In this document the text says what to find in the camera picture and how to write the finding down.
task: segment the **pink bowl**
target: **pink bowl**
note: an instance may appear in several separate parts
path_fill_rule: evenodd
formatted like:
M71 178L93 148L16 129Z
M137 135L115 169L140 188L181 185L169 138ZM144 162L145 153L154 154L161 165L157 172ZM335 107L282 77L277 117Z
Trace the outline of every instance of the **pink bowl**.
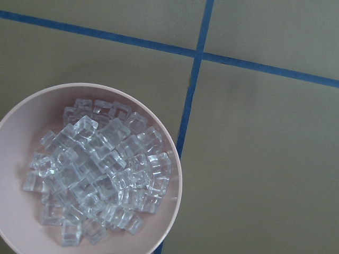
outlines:
M82 239L79 247L61 247L61 227L39 223L40 194L22 190L28 163L33 152L41 149L40 138L50 129L62 128L65 106L75 98L102 99L129 104L145 116L165 140L173 164L167 193L157 214L143 214L143 228L136 235L128 232L110 233L91 245ZM182 194L182 172L173 140L160 120L141 102L106 86L72 83L39 91L17 104L0 122L0 234L20 254L143 254L151 253L164 240L179 210Z

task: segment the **blue tape line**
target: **blue tape line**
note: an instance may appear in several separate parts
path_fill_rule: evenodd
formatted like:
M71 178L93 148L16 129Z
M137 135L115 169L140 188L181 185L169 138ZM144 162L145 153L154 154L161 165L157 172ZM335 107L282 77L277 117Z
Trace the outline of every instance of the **blue tape line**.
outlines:
M56 30L86 35L86 36L95 37L99 39L121 42L121 43L125 43L128 45L134 45L134 46L148 48L148 49L155 49L155 50L173 53L177 55L182 55L186 57L194 57L195 55L195 50L192 50L192 49L181 48L181 47L177 47L177 46L173 46L169 44L148 41L148 40L129 37L129 36L120 35L116 33L105 32L105 31L101 31L97 29L84 28L82 26L70 25L70 24L61 23L57 21L41 19L38 17L31 17L27 15L6 12L6 11L1 11L1 10L0 10L0 17L3 19L7 19L7 20L19 21L22 23L43 26L45 28L52 28Z
M196 51L191 50L191 49L176 47L176 46L172 46L169 44L148 41L144 39L138 39L134 37L100 31L96 29L84 28L81 26L70 25L66 23L41 19L37 17L26 16L26 15L12 13L12 12L6 12L6 11L0 10L0 18L12 20L12 21L18 21L18 22L27 23L27 24L38 25L38 26L42 26L45 28L51 28L51 29L66 31L70 33L86 35L86 36L95 37L95 38L104 39L104 40L125 43L125 44L134 45L138 47L155 49L155 50L173 53L173 54L182 55L182 56L187 56L187 57L196 57ZM274 74L278 76L299 79L299 80L304 80L304 81L308 81L308 82L312 82L312 83L316 83L320 85L326 85L326 86L332 86L332 87L339 88L339 83L338 83L339 80L336 80L336 79L330 79L330 78L306 74L306 73L302 73L298 71L293 71L293 70L288 70L288 69L283 69L283 68L278 68L278 67L272 67L268 65L262 65L260 63L255 63L255 62L250 62L250 61L245 61L245 60L240 60L240 59L235 59L235 58L230 58L230 57L224 57L224 56L214 55L210 53L203 53L202 60L207 60L207 61L217 62L220 64L226 64L226 65L241 67L245 69L266 72L266 73L270 73L270 74Z
M217 62L219 64L226 64L226 65L266 72L266 73L275 74L278 76L294 78L294 79L299 79L303 81L308 81L312 83L317 83L321 85L339 88L339 80L320 77L320 76L311 75L311 74L298 72L294 70L287 70L287 69L282 69L282 68L273 67L269 65L262 65L260 63L239 60L239 59L235 59L231 57L223 57L223 56L214 55L210 53L204 53L202 56L202 59L207 60L207 61Z
M206 1L205 10L204 10L204 14L203 14L202 22L201 22L200 33L199 33L199 38L198 38L198 43L197 43L197 50L195 52L193 67L191 71L191 83L187 90L185 105L184 105L184 112L181 117L179 136L178 136L178 140L176 143L176 148L177 148L180 158L181 158L182 150L184 147L185 136L186 136L187 127L189 123L193 95L194 95L195 87L197 86L201 59L203 56L203 50L205 47L208 27L209 27L211 15L212 15L213 3L214 3L214 0Z

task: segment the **beige floor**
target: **beige floor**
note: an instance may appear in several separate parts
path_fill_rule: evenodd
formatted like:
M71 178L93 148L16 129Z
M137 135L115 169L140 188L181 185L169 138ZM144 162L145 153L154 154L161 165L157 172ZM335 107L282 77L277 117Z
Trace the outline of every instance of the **beige floor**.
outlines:
M205 51L338 79L339 3L215 1ZM0 10L195 49L204 1L0 1ZM193 59L0 19L0 119L84 81L148 106L176 141ZM339 89L202 61L163 254L338 253ZM2 241L0 253L12 253Z

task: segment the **clear ice cube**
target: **clear ice cube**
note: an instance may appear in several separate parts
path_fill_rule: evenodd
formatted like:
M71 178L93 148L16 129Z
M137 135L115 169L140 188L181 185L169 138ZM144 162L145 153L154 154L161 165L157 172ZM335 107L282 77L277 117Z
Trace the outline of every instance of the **clear ice cube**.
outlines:
M162 135L153 126L149 127L145 132L140 133L137 137L146 150L147 155L163 152Z
M33 159L32 159L32 161L29 163L29 167L32 168L32 169L34 169L34 168L35 168L35 163L36 163L38 160L40 160L40 159L42 159L42 158L44 158L44 157L46 157L46 156L48 156L48 155L45 155L44 153L34 152L34 154L33 154Z
M38 172L40 177L46 177L55 174L58 171L54 158L51 156L43 157L34 163L34 169Z
M91 99L75 99L74 107L81 110L92 111L92 100Z
M87 151L80 142L76 142L72 149L77 154L78 158L75 160L75 163L80 166L84 163L90 156L89 151Z
M157 155L148 156L152 174L155 177L170 177L172 173L172 163L167 153L162 152Z
M63 247L79 246L81 238L81 225L75 225L69 220L63 220L61 244Z
M118 206L116 204L108 203L100 213L100 218L103 219L107 223L111 223L114 219L115 211Z
M166 193L168 182L168 177L153 177L151 184L148 186L148 190L153 195L164 196Z
M87 217L94 217L105 207L105 203L101 201L96 194L92 194L83 199L80 204L81 210Z
M115 176L113 176L112 185L116 190L121 190L131 185L131 180L128 177L129 171L130 168L126 168L123 171L118 172Z
M86 215L80 209L79 205L75 203L65 207L64 217L75 225L81 224L86 219Z
M139 210L141 212L147 212L147 213L155 214L157 212L159 206L160 206L161 201L162 201L161 196L146 193L144 195L142 206Z
M53 193L53 196L58 201L58 203L64 207L76 202L76 198L74 194L69 189L64 189L64 190L55 192Z
M98 122L98 127L97 129L100 130L104 128L110 121L110 118L107 115L101 115L101 114L95 114L93 113L91 118Z
M85 148L98 159L102 159L113 150L114 146L109 143L105 136L98 133L85 145Z
M113 102L112 108L108 112L108 115L112 119L118 117L120 120L124 121L128 118L131 111L132 111L131 106L122 104L120 102Z
M110 120L109 123L99 130L99 133L107 138L107 141L112 145L116 146L122 140L124 140L131 131L122 124L119 118Z
M64 126L67 124L74 124L77 121L77 118L75 116L76 108L74 107L65 107L64 113L63 113L63 119L64 119Z
M76 196L79 202L86 196L97 193L96 188L88 181L87 178L84 178L71 186L70 191Z
M136 214L133 213L129 222L125 225L124 229L130 234L136 234L144 224L144 221Z
M100 99L96 99L94 101L93 112L96 114L108 115L108 112L111 109L111 107L112 107L112 103L105 102Z
M88 181L92 183L104 173L104 169L100 167L96 160L89 157L80 167L80 171L86 176Z
M98 123L87 115L83 116L74 124L75 136L74 139L81 143L88 142L93 135L96 134Z
M101 221L96 218L87 219L82 224L82 233L84 237L93 245L107 236L106 228Z
M45 184L43 178L41 178L36 171L27 172L26 181L22 189L26 192L48 192L48 186Z
M47 203L41 209L40 223L42 225L60 226L63 222L64 208L57 204Z
M144 195L143 189L125 188L119 191L119 205L127 209L139 210L142 207Z
M143 152L144 146L140 143L137 136L131 135L119 143L115 149L123 160L127 160Z
M109 199L117 193L117 190L113 187L111 178L108 175L103 175L97 179L94 182L94 186L96 186L102 200Z
M147 128L147 119L138 112L133 112L124 122L133 134L140 134Z
M117 151L113 150L99 161L99 166L103 168L110 177L113 177L117 172L125 168L126 162L119 156Z
M55 175L64 188L68 188L85 177L74 163L66 165Z
M58 154L56 164L58 167L66 166L75 162L77 158L78 154L73 150L73 148L68 148L66 151Z
M40 139L40 144L43 145L43 147L45 148L46 151L49 148L49 146L52 144L52 141L54 140L55 137L56 137L56 134L54 132L48 131L45 134L45 136L43 136Z
M54 197L54 195L52 195L51 191L48 190L48 192L42 193L41 203L42 204L47 204L47 203L53 204L53 203L58 203L58 200Z

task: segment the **bowl rim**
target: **bowl rim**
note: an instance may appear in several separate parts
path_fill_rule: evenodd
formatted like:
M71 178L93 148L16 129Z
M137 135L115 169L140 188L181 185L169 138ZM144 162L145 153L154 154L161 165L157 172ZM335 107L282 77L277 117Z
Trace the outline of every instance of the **bowl rim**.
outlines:
M158 240L158 242L155 244L155 246L153 246L153 248L151 249L152 253L166 238L166 236L168 235L169 231L171 230L174 221L177 217L177 214L179 212L179 207L180 207L180 203L181 203L181 197L182 197L182 169L181 169L181 162L180 162L180 158L179 155L177 153L177 149L176 146L174 144L174 141L172 140L171 135L169 134L169 132L167 131L166 127L163 125L163 123L160 121L160 119L147 107L145 106L142 102L138 101L137 99L135 99L134 97L109 86L104 86L104 85L99 85L99 84L94 84L94 83L83 83L83 82L78 82L78 83L65 83L65 84L61 84L61 85L55 85L55 86L51 86L48 88L44 88L42 90L39 90L33 94L31 94L30 96L26 97L25 99L23 99L22 101L20 101L19 103L17 103L9 112L7 112L7 114L1 119L0 121L0 130L2 128L2 126L4 125L4 123L17 111L19 110L25 103L27 103L28 101L44 94L44 93L48 93L54 90L58 90L58 89L63 89L63 88L69 88L69 87L91 87L91 88L98 88L98 89L103 89L103 90L107 90L110 92L114 92L120 96L123 96L131 101L133 101L134 103L136 103L137 105L139 105L140 107L142 107L156 122L157 124L161 127L162 131L164 131L168 141L170 142L171 147L173 148L173 153L174 153L174 157L175 160L177 162L177 169L178 169L178 176L179 176L179 189L178 189L178 197L177 197L177 202L176 202L176 207L174 210L174 214L172 216L172 219L169 223L169 225L167 226L164 234L162 235L162 237ZM8 244L9 247L11 247L12 250L14 250L16 253L20 253L19 250L16 249L15 245L12 244L12 242L7 238L7 236L5 235L5 233L2 231L2 229L0 228L0 236L2 237L2 239Z

